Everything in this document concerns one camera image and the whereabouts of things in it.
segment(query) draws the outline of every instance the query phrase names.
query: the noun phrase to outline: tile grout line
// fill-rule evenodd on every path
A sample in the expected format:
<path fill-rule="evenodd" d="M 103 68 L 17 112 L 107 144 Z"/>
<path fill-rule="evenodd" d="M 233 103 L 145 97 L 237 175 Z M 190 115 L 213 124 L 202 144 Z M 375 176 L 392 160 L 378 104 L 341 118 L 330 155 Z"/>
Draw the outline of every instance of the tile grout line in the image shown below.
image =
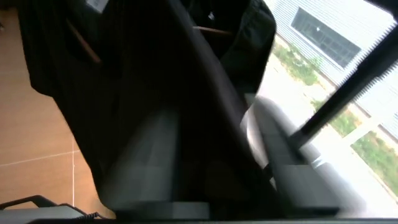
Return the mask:
<path fill-rule="evenodd" d="M 75 206 L 75 144 L 72 135 L 72 206 Z"/>
<path fill-rule="evenodd" d="M 27 160 L 24 160 L 24 161 L 11 162 L 11 163 L 8 163 L 8 164 L 1 164 L 0 167 L 21 164 L 21 163 L 24 163 L 24 162 L 36 161 L 36 160 L 39 160 L 39 159 L 47 159 L 47 158 L 51 158 L 51 157 L 63 156 L 63 155 L 71 154 L 71 153 L 73 153 L 73 152 L 63 152 L 63 153 L 55 154 L 55 155 L 51 155 L 51 156 L 43 156 L 43 157 L 39 157 L 39 158 L 35 158 L 35 159 L 27 159 Z"/>

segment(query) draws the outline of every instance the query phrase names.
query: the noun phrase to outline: building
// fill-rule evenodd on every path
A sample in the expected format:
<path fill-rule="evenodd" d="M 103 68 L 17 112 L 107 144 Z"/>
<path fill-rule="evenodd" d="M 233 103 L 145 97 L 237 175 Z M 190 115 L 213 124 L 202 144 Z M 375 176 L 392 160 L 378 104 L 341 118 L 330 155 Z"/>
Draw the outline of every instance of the building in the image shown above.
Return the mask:
<path fill-rule="evenodd" d="M 341 85 L 357 64 L 397 22 L 364 0 L 265 0 L 277 34 L 306 58 L 320 58 L 320 70 Z M 398 139 L 398 65 L 361 94 L 357 104 Z"/>

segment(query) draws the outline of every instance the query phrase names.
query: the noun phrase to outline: pavement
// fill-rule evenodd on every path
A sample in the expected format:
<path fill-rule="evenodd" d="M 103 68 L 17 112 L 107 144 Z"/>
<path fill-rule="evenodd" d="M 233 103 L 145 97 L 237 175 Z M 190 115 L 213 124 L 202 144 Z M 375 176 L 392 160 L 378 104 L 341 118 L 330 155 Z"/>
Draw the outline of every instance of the pavement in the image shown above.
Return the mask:
<path fill-rule="evenodd" d="M 297 129 L 314 114 L 304 88 L 271 55 L 258 94 L 275 101 Z M 249 123 L 249 135 L 253 133 L 250 129 Z M 312 144 L 321 154 L 316 166 L 330 164 L 339 175 L 336 178 L 323 174 L 348 204 L 347 209 L 340 213 L 341 217 L 398 218 L 398 204 L 394 198 L 353 149 L 343 144 L 341 136 L 331 126 L 325 126 Z"/>

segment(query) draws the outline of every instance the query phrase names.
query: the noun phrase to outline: building wall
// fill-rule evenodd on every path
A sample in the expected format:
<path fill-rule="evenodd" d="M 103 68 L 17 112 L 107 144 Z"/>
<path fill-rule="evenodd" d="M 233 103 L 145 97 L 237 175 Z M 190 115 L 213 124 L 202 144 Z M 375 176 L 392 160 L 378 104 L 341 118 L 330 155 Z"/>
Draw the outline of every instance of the building wall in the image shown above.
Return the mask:
<path fill-rule="evenodd" d="M 295 45 L 308 59 L 320 57 L 320 70 L 336 85 L 341 85 L 352 74 L 357 64 L 373 49 L 388 29 L 396 25 L 392 16 L 382 9 L 363 0 L 265 0 L 277 22 L 277 33 L 290 44 Z M 330 57 L 296 31 L 292 21 L 301 8 L 335 32 L 357 45 L 361 50 L 345 66 L 338 65 Z M 398 105 L 398 69 L 391 70 L 385 80 L 374 82 L 374 86 L 361 94 L 357 103 L 371 116 L 389 119 L 383 126 L 398 138 L 398 111 L 388 105 Z"/>

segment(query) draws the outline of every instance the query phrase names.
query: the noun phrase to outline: brown floor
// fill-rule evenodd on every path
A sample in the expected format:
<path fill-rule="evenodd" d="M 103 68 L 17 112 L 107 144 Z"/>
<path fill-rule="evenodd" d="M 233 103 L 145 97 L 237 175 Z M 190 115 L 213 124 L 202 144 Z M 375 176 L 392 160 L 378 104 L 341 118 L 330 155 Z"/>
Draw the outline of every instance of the brown floor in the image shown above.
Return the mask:
<path fill-rule="evenodd" d="M 112 217 L 53 99 L 30 87 L 17 12 L 0 21 L 0 203 L 39 194 Z"/>

